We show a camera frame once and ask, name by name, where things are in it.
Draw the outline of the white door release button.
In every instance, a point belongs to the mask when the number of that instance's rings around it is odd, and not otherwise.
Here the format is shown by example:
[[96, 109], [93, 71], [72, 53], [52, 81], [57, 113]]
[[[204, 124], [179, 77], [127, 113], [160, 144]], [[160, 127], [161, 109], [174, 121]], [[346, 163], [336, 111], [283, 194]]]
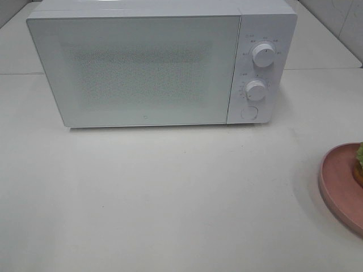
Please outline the white door release button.
[[241, 118], [244, 120], [254, 120], [258, 116], [257, 107], [249, 106], [241, 110]]

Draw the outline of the white microwave door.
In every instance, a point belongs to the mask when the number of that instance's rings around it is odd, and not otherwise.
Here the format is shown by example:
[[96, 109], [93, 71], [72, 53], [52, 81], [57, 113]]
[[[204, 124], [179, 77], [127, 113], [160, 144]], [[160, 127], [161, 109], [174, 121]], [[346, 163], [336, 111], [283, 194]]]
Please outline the white microwave door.
[[238, 16], [28, 19], [65, 126], [224, 124]]

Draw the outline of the pink round plate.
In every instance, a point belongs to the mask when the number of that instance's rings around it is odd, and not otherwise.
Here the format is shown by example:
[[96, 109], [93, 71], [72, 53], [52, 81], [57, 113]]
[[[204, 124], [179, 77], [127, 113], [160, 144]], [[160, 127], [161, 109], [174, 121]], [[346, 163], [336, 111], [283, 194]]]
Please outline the pink round plate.
[[330, 149], [320, 164], [318, 186], [330, 212], [362, 237], [362, 185], [353, 175], [359, 146], [345, 143]]

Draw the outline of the burger with lettuce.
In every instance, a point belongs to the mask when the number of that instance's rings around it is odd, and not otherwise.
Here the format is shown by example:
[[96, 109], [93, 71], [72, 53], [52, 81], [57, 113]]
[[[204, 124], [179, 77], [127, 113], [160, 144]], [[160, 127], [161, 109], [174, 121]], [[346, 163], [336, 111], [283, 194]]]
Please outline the burger with lettuce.
[[353, 166], [353, 177], [360, 187], [363, 187], [363, 175], [362, 175], [362, 150], [363, 143], [360, 143], [360, 146], [356, 152], [355, 163]]

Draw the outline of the lower white timer knob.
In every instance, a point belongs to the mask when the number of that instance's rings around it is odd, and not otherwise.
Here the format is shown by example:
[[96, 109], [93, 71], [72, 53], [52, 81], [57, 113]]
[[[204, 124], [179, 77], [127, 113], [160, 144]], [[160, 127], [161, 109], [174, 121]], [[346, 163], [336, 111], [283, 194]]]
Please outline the lower white timer knob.
[[248, 82], [244, 89], [247, 98], [251, 101], [259, 101], [263, 99], [267, 93], [267, 85], [262, 80], [258, 79]]

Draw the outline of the white microwave oven body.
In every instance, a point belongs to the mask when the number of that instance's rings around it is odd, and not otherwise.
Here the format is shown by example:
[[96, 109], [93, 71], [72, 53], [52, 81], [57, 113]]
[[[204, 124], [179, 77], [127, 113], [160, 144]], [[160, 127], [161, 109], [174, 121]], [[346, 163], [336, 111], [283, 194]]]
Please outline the white microwave oven body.
[[[26, 23], [28, 19], [197, 16], [240, 18], [227, 120], [224, 124], [199, 125], [267, 123], [275, 106], [276, 94], [297, 23], [297, 14], [285, 1], [42, 1], [31, 12]], [[251, 53], [252, 48], [262, 41], [269, 41], [276, 50], [274, 63], [265, 68], [257, 67], [253, 63]], [[244, 89], [246, 84], [254, 79], [262, 80], [267, 85], [266, 96], [259, 101], [249, 100]], [[241, 110], [249, 106], [257, 107], [259, 111], [254, 120], [241, 118]]]

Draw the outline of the upper white power knob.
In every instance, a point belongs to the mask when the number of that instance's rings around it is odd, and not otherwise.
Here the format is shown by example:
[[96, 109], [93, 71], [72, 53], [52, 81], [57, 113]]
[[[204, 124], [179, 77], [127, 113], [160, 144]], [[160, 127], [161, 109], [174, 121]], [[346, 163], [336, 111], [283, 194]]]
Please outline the upper white power knob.
[[270, 66], [275, 61], [275, 46], [269, 41], [262, 41], [252, 48], [253, 63], [260, 68]]

